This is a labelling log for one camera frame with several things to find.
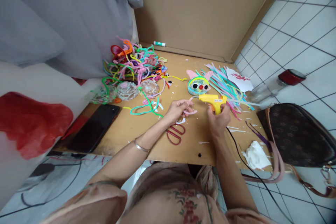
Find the scissors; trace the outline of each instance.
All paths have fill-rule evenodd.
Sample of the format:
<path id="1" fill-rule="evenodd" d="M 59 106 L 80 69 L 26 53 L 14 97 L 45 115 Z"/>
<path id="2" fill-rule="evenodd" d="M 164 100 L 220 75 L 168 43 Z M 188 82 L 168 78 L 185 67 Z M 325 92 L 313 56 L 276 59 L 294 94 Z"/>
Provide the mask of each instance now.
<path id="1" fill-rule="evenodd" d="M 183 132 L 180 132 L 179 130 L 175 129 L 175 128 L 173 127 L 174 125 L 181 126 L 181 127 L 183 128 Z M 169 128 L 172 129 L 172 130 L 174 130 L 174 131 L 176 131 L 176 132 L 179 133 L 180 135 L 183 135 L 183 134 L 186 132 L 186 129 L 185 129 L 182 125 L 180 125 L 180 124 L 173 124 L 173 125 L 170 126 Z M 168 137 L 169 142 L 171 142 L 173 145 L 179 145 L 179 144 L 181 144 L 181 137 L 180 137 L 180 136 L 176 135 L 174 132 L 171 132 L 171 131 L 168 130 L 168 129 L 167 129 L 166 133 L 167 133 L 167 137 Z M 172 141 L 170 140 L 170 138 L 169 138 L 169 134 L 171 134 L 171 135 L 173 135 L 174 137 L 176 137 L 176 138 L 179 140 L 179 142 L 178 142 L 178 143 L 174 143 L 174 142 L 172 142 Z"/>

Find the glass jar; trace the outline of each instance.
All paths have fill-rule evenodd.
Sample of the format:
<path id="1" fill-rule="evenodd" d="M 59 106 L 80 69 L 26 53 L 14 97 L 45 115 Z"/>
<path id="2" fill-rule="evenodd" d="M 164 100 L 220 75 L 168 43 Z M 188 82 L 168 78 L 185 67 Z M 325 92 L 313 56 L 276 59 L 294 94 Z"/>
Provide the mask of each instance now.
<path id="1" fill-rule="evenodd" d="M 259 85 L 251 91 L 249 100 L 253 103 L 260 103 L 268 97 L 275 97 L 279 91 L 287 86 L 295 86 L 306 79 L 299 71 L 287 69 L 276 77 L 267 80 L 265 84 Z"/>

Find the gray curtain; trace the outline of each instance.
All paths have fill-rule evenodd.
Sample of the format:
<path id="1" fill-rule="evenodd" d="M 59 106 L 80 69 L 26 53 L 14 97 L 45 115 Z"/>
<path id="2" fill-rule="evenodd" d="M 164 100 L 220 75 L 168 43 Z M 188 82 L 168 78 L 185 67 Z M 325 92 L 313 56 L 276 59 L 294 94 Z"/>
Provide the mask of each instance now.
<path id="1" fill-rule="evenodd" d="M 46 62 L 71 77 L 104 76 L 110 47 L 131 39 L 143 0 L 0 0 L 0 60 Z"/>

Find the black phone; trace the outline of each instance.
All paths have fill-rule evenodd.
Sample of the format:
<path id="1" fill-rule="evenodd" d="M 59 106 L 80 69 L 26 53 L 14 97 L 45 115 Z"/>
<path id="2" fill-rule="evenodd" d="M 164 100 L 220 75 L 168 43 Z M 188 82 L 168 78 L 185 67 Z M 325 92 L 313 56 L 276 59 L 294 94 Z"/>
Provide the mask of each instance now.
<path id="1" fill-rule="evenodd" d="M 68 144 L 67 148 L 76 152 L 93 152 L 118 115 L 119 110 L 120 107 L 118 106 L 100 105 Z"/>

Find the bangle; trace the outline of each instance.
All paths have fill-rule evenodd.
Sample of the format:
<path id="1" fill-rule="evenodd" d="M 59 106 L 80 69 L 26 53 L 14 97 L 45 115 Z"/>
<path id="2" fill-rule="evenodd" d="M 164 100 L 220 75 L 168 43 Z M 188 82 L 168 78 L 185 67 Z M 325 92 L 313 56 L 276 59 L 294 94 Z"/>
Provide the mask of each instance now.
<path id="1" fill-rule="evenodd" d="M 137 143 L 136 143 L 136 141 L 135 141 L 136 139 L 134 139 L 134 144 L 135 144 L 135 146 L 139 149 L 139 150 L 142 150 L 142 151 L 144 151 L 144 152 L 149 152 L 149 150 L 147 150 L 147 149 L 144 149 L 144 148 L 142 148 L 140 145 L 138 145 Z"/>

